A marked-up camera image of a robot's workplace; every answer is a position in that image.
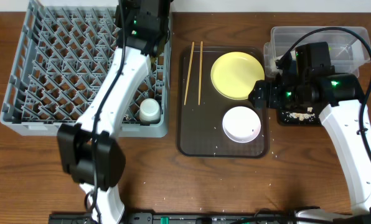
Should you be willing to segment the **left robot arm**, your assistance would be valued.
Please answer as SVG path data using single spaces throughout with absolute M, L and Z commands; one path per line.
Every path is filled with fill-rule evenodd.
M 119 27 L 108 74 L 86 112 L 57 132 L 62 169 L 86 193 L 86 212 L 67 223 L 119 223 L 124 214 L 118 182 L 126 158 L 118 138 L 123 118 L 152 60 L 169 40 L 170 1 L 119 1 Z

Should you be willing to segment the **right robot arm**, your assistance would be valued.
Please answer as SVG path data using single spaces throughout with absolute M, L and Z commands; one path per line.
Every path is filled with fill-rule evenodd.
M 295 212 L 294 223 L 371 223 L 371 124 L 357 77 L 336 73 L 326 42 L 300 45 L 295 50 L 297 74 L 260 80 L 248 99 L 255 108 L 312 108 L 336 149 L 349 191 L 352 215 L 320 208 Z

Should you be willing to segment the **pink white bowl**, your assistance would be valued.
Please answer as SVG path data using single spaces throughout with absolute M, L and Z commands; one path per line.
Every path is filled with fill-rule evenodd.
M 225 135 L 233 142 L 248 143 L 258 137 L 261 131 L 261 120 L 251 108 L 236 106 L 224 114 L 222 128 Z

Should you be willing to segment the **white cup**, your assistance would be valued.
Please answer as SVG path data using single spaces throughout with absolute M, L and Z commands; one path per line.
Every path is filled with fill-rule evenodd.
M 142 101 L 139 109 L 139 118 L 143 124 L 156 124 L 161 120 L 161 107 L 152 98 Z

